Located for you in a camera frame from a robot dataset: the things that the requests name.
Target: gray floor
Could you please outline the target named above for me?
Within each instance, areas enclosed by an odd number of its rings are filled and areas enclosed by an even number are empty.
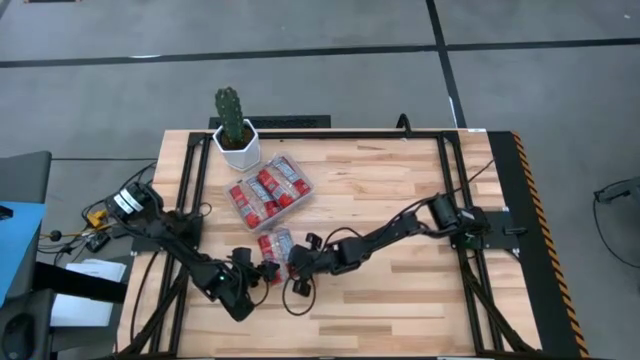
[[[451,44],[640,37],[634,0],[436,3]],[[433,43],[418,0],[13,0],[0,19],[0,61]],[[637,358],[640,273],[606,252],[591,199],[640,175],[640,48],[450,57],[468,126],[523,137],[592,356]],[[388,127],[405,112],[416,127],[454,126],[436,53],[0,69],[0,156],[154,157],[165,129],[206,127],[226,85],[248,115]],[[77,229],[82,207],[145,164],[55,161],[44,229]],[[599,213],[612,246],[640,263],[637,206],[622,200]],[[129,246],[112,242],[98,256]],[[101,339],[108,349],[112,338]]]

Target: black metal frame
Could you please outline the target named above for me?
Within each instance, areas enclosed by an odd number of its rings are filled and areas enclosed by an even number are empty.
[[[414,139],[434,139],[438,144],[438,150],[440,154],[440,163],[442,166],[442,175],[445,182],[445,189],[447,192],[453,192],[453,178],[451,176],[451,169],[449,168],[449,161],[447,156],[447,143],[451,144],[453,148],[454,158],[456,162],[456,171],[460,179],[460,186],[462,189],[464,205],[469,207],[473,205],[471,200],[471,191],[467,182],[467,175],[464,165],[464,159],[462,157],[462,148],[460,147],[460,139],[457,131],[413,131],[406,115],[402,114],[398,119],[396,128],[404,129],[399,130],[386,130],[386,131],[309,131],[309,132],[264,132],[259,133],[260,138],[263,140],[286,140],[286,139],[401,139],[401,138],[414,138]],[[210,142],[212,133],[190,133],[187,146],[187,152],[185,155],[185,162],[182,170],[182,178],[180,181],[180,188],[178,190],[178,200],[176,208],[183,210],[186,199],[187,187],[189,182],[189,174],[193,165],[193,156],[195,153],[195,146],[200,142],[203,142],[202,152],[200,154],[200,163],[198,168],[198,177],[194,189],[194,202],[192,211],[198,211],[202,202],[202,194],[204,190],[204,174],[206,171],[207,159],[209,155]],[[487,272],[486,260],[484,258],[483,250],[474,250],[476,266],[480,275],[480,283],[491,301],[493,296],[491,292],[491,284],[489,282],[489,276]],[[462,268],[462,264],[468,261],[467,252],[462,247],[457,248],[459,263]],[[165,269],[161,282],[160,299],[162,299],[170,286],[171,277],[173,274],[173,266],[175,260],[168,256]],[[469,314],[469,321],[471,327],[471,333],[473,336],[474,348],[477,354],[485,351],[482,341],[482,330],[480,328],[480,321],[478,318],[478,309],[476,306],[473,290],[465,284],[463,281],[463,289],[465,293],[465,300],[467,305],[467,311]],[[180,341],[180,334],[182,331],[182,318],[184,313],[184,306],[186,302],[186,285],[178,294],[176,300],[176,310],[174,313],[173,325],[170,335],[169,353],[177,354],[178,345]],[[494,343],[494,349],[497,351],[503,351],[502,337],[500,331],[494,321],[489,319],[491,336]],[[152,336],[152,342],[150,347],[150,353],[159,352],[160,335],[163,326],[159,326]]]

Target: wooden table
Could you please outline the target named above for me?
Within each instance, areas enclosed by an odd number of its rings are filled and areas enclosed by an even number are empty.
[[[167,131],[153,181],[170,210],[176,202],[189,131]],[[467,176],[492,158],[486,132],[459,132]],[[286,216],[297,243],[307,232],[325,237],[340,226],[366,233],[423,197],[444,192],[436,142],[431,139],[261,140],[262,159],[286,151],[316,186],[314,197]],[[448,152],[452,173],[455,161]],[[222,195],[241,174],[226,166],[215,148],[209,154],[203,201],[213,211],[205,218],[200,251],[223,258],[234,247],[252,248],[261,260],[256,235],[245,230]],[[196,167],[192,170],[195,181]],[[475,205],[505,206],[496,165],[470,185]],[[431,226],[429,211],[421,220]],[[530,345],[540,348],[536,321],[520,263],[503,250],[485,251],[498,308]],[[138,255],[118,329],[118,343],[129,343],[132,308],[150,255]],[[151,268],[136,317],[136,332],[156,306],[164,255]],[[426,356],[474,353],[462,281],[448,239],[404,239],[376,252],[370,261],[342,276],[319,275],[313,310],[302,317],[285,312],[282,285],[245,321],[233,321],[219,303],[210,303],[190,285],[179,355],[190,356]],[[265,288],[251,290],[260,299]],[[309,299],[289,291],[288,303],[304,309]],[[484,310],[479,306],[485,347],[491,347]],[[173,310],[165,318],[160,349],[168,346]]]

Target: orange striped edge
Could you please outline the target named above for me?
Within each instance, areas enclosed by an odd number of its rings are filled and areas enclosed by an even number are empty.
[[[540,201],[540,195],[538,195],[538,190],[536,190],[536,184],[535,184],[535,181],[533,180],[533,173],[531,172],[529,161],[527,161],[527,154],[525,154],[524,146],[522,144],[522,139],[520,138],[520,135],[518,135],[517,133],[513,132],[512,134],[513,134],[513,139],[516,142],[518,155],[520,155],[520,163],[524,171],[524,176],[527,179],[527,185],[529,186],[529,192],[531,193],[531,200],[533,201],[533,205],[538,215],[538,223],[540,224],[540,229],[542,230],[542,235],[544,236],[544,242],[547,245],[547,251],[549,252],[551,265],[553,266],[553,269],[555,271],[556,280],[558,280],[558,288],[562,293],[562,301],[564,301],[564,304],[567,308],[567,315],[569,316],[571,329],[573,329],[573,332],[576,338],[576,343],[578,345],[578,349],[580,350],[580,356],[583,358],[588,358],[589,351],[587,350],[587,344],[584,341],[584,337],[582,336],[582,329],[580,329],[578,318],[576,317],[575,310],[573,309],[573,303],[571,302],[571,296],[569,295],[569,288],[567,287],[567,281],[564,279],[564,275],[562,274],[562,268],[560,267],[558,254],[556,253],[553,240],[551,239],[551,231],[549,230],[549,225],[547,224],[547,218],[544,215],[544,210],[542,209],[542,201]]]

